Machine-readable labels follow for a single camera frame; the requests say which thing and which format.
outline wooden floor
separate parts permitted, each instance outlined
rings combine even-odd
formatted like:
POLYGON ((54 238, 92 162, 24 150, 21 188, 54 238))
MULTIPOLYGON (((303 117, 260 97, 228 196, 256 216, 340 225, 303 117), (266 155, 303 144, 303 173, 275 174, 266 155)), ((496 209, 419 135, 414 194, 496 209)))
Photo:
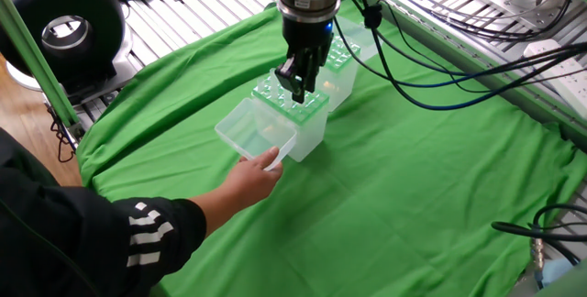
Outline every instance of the wooden floor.
MULTIPOLYGON (((35 155, 61 186, 81 186, 76 158, 67 163, 57 160, 59 140, 50 131, 52 122, 41 93, 14 82, 7 75, 5 60, 0 56, 0 127, 35 155)), ((71 148, 63 145, 62 157, 67 159, 70 153, 71 148)))

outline transparent plastic container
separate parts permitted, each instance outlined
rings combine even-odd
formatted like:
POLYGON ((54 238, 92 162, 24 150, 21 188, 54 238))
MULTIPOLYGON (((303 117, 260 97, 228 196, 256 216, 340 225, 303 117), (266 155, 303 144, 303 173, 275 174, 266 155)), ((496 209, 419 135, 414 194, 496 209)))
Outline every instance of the transparent plastic container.
POLYGON ((292 93, 283 89, 271 70, 266 78, 260 78, 253 90, 256 105, 276 115, 276 120, 290 122, 296 131, 296 141, 289 156, 302 161, 324 139, 328 118, 329 96, 319 90, 306 93, 303 104, 292 100, 292 93))
MULTIPOLYGON (((377 53, 370 30, 344 17, 337 17, 337 20, 353 53, 362 61, 370 59, 377 53)), ((316 77, 316 88, 330 96, 329 112, 334 111, 352 93, 358 68, 359 64, 350 55, 342 38, 335 30, 327 64, 320 69, 316 77)))
POLYGON ((293 149, 297 138, 293 124, 249 98, 240 102, 216 125, 215 130, 230 147, 249 160, 273 146, 279 148, 279 155, 266 171, 283 160, 293 149))

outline person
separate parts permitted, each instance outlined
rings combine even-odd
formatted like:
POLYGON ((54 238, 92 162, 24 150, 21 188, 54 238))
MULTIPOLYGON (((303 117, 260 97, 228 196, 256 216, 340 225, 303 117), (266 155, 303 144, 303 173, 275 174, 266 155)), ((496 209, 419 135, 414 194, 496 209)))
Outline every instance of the person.
POLYGON ((225 181, 189 199, 109 202, 83 187, 59 187, 40 162, 0 128, 0 296, 92 296, 68 265, 9 212, 65 253, 101 296, 148 296, 179 270, 206 237, 267 198, 279 150, 241 158, 225 181))

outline black jacket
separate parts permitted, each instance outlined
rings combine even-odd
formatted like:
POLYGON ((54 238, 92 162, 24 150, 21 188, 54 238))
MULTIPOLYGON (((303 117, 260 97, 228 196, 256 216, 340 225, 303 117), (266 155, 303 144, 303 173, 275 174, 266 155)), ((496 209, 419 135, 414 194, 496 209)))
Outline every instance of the black jacket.
MULTIPOLYGON (((101 296, 148 295, 205 238, 204 213, 191 201, 133 198, 110 203, 84 188, 41 184, 52 177, 39 165, 0 129, 0 201, 69 256, 101 296)), ((92 294, 0 204, 0 296, 92 294)))

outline green table cover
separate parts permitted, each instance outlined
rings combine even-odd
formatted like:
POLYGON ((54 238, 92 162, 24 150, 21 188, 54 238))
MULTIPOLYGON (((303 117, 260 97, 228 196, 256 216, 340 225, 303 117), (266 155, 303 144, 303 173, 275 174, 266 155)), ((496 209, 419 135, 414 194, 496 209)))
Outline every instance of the green table cover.
MULTIPOLYGON (((340 15, 360 22, 349 3, 340 15)), ((142 70, 83 139, 84 184, 110 200, 217 187, 238 154, 214 126, 283 61, 281 23, 267 10, 142 70)), ((405 48, 395 27, 384 22, 381 31, 405 48)), ((448 78, 386 53, 398 79, 448 78)), ((370 64, 381 70, 378 58, 370 64)), ((409 91, 436 105, 474 96, 455 86, 409 91)), ((546 203, 567 201, 587 157, 502 98, 427 111, 361 69, 354 93, 329 116, 324 142, 284 168, 270 198, 209 237, 164 278, 163 292, 505 296, 529 261, 528 241, 490 223, 523 225, 546 203)))

